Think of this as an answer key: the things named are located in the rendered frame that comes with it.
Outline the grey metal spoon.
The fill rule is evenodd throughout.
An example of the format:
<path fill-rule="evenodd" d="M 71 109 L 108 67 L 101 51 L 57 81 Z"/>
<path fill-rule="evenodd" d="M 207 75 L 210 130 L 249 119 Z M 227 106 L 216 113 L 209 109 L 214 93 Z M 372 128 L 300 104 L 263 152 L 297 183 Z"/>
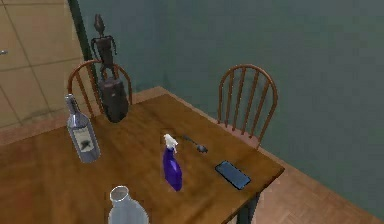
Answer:
<path fill-rule="evenodd" d="M 207 152 L 208 152 L 208 149 L 207 149 L 205 146 L 203 146 L 203 145 L 201 145 L 201 144 L 195 142 L 195 141 L 194 141 L 193 139 L 191 139 L 189 136 L 187 136 L 187 135 L 183 135 L 183 138 L 184 138 L 185 140 L 187 140 L 187 141 L 193 143 L 193 144 L 196 146 L 196 149 L 197 149 L 200 153 L 207 153 Z"/>

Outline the brown spindle-back wooden chair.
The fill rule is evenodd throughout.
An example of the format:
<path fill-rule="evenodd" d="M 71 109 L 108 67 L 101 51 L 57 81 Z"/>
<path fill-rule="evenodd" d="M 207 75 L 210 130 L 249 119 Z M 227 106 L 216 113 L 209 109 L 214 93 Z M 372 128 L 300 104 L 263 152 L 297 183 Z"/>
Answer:
<path fill-rule="evenodd" d="M 272 77 L 253 64 L 236 65 L 221 77 L 217 123 L 254 139 L 259 148 L 278 105 Z"/>
<path fill-rule="evenodd" d="M 74 84 L 77 83 L 87 114 L 91 117 L 104 113 L 97 86 L 98 77 L 95 74 L 95 65 L 100 63 L 100 60 L 82 62 L 71 72 L 67 81 L 68 94 L 74 94 Z"/>

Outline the purple spray bottle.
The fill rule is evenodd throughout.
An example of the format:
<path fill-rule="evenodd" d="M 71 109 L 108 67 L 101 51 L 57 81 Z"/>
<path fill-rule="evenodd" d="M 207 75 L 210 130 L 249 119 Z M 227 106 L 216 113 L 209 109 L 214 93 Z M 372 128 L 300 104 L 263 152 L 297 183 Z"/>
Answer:
<path fill-rule="evenodd" d="M 175 191 L 180 191 L 182 188 L 182 171 L 175 158 L 178 142 L 170 134 L 165 134 L 164 140 L 163 171 L 165 179 Z"/>

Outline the black mobile phone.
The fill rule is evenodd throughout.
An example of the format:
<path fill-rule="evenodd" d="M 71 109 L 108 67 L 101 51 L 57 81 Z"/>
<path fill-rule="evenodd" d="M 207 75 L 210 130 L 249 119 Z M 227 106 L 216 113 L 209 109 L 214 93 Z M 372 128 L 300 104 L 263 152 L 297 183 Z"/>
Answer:
<path fill-rule="evenodd" d="M 242 190 L 251 182 L 249 176 L 244 174 L 229 161 L 222 161 L 215 167 L 215 170 L 237 190 Z"/>

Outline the dark figure statue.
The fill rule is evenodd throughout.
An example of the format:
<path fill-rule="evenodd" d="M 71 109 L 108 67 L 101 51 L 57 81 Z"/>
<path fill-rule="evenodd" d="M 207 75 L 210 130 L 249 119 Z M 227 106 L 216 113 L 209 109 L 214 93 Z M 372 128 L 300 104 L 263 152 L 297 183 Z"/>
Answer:
<path fill-rule="evenodd" d="M 91 40 L 91 49 L 95 58 L 101 62 L 100 99 L 107 119 L 119 123 L 126 117 L 129 103 L 123 82 L 117 78 L 114 67 L 116 43 L 111 35 L 104 34 L 105 25 L 100 14 L 94 17 L 94 28 L 99 36 Z"/>

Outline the brown wooden table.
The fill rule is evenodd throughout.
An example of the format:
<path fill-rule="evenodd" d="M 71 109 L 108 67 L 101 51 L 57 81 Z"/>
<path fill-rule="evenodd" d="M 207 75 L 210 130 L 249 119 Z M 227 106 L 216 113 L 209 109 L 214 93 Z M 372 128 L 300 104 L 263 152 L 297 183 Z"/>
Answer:
<path fill-rule="evenodd" d="M 284 170 L 169 95 L 133 105 L 118 124 L 99 116 L 92 125 L 101 156 L 89 164 L 66 128 L 0 147 L 0 224 L 106 224 L 118 185 L 128 187 L 151 224 L 223 224 Z M 178 142 L 180 191 L 165 179 L 165 134 Z M 215 170 L 222 161 L 251 182 L 237 190 Z"/>

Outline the clear labelled wine bottle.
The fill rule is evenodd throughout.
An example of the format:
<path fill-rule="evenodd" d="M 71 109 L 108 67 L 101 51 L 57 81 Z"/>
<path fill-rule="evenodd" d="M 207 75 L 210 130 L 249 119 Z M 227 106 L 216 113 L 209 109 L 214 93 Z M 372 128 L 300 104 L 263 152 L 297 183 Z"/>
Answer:
<path fill-rule="evenodd" d="M 89 118 L 83 114 L 73 94 L 65 96 L 69 110 L 67 129 L 77 154 L 83 163 L 92 163 L 100 157 L 100 148 Z"/>

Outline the clear glass jar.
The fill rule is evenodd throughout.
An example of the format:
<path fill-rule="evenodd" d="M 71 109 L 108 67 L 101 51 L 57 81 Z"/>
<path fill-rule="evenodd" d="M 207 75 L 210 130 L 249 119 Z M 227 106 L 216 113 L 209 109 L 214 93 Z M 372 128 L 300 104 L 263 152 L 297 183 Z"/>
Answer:
<path fill-rule="evenodd" d="M 138 201 L 131 198 L 126 186 L 116 186 L 110 192 L 112 208 L 108 224 L 149 224 L 149 216 Z"/>

